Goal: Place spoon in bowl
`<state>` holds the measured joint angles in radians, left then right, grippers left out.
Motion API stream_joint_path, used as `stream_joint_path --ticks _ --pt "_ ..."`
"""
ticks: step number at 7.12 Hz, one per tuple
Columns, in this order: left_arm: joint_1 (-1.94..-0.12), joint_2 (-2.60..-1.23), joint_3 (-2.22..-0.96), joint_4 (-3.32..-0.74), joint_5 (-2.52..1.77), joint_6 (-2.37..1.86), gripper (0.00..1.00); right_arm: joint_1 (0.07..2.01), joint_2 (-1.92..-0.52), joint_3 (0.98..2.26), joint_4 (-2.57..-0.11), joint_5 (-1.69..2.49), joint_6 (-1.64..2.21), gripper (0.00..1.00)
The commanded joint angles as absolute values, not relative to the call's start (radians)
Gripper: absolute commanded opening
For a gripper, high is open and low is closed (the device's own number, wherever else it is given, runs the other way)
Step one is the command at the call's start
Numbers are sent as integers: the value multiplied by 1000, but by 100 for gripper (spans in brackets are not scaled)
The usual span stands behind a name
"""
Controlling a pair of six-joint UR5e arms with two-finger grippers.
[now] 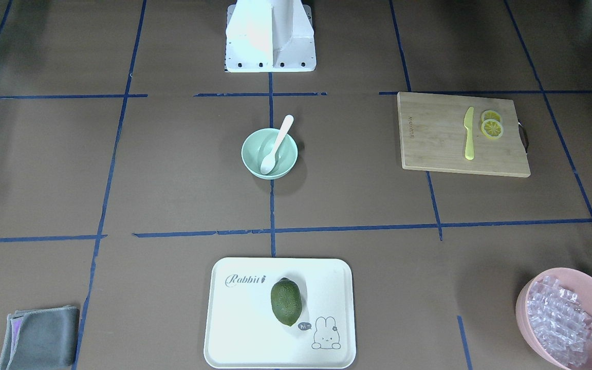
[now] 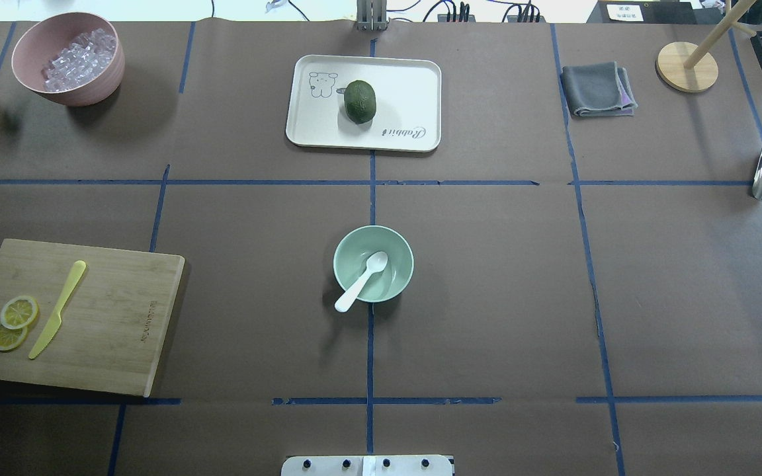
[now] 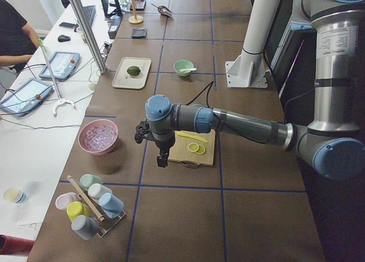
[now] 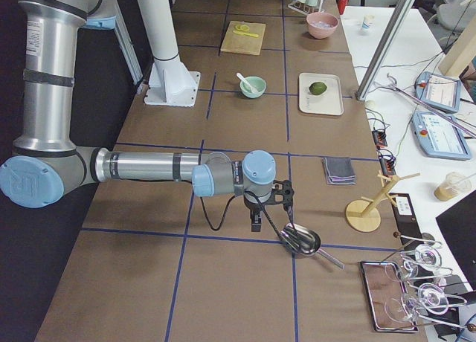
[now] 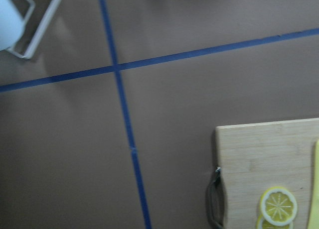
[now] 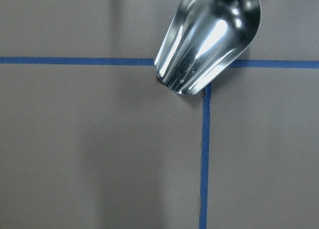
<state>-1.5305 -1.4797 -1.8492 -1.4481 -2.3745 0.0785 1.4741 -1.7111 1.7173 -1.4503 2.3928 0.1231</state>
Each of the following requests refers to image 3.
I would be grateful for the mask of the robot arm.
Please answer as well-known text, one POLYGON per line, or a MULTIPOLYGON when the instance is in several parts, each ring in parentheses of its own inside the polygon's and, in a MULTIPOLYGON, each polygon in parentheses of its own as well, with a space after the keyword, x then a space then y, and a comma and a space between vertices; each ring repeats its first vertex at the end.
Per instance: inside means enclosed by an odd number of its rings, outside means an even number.
POLYGON ((313 28, 316 38, 314 118, 307 126, 262 120, 208 106, 172 104, 164 95, 145 103, 146 119, 136 127, 135 141, 153 141, 157 164, 166 167, 175 133, 211 130, 236 134, 296 155, 317 173, 344 180, 364 171, 364 144, 352 118, 355 63, 359 57, 359 27, 364 0, 293 0, 291 28, 313 28))

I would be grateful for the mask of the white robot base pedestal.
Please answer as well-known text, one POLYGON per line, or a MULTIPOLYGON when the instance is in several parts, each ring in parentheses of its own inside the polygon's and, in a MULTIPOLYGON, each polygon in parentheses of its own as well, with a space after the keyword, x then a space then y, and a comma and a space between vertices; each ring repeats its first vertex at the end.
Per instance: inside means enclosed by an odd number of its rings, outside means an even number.
POLYGON ((263 52, 281 0, 254 0, 241 54, 226 62, 229 88, 267 88, 263 52))

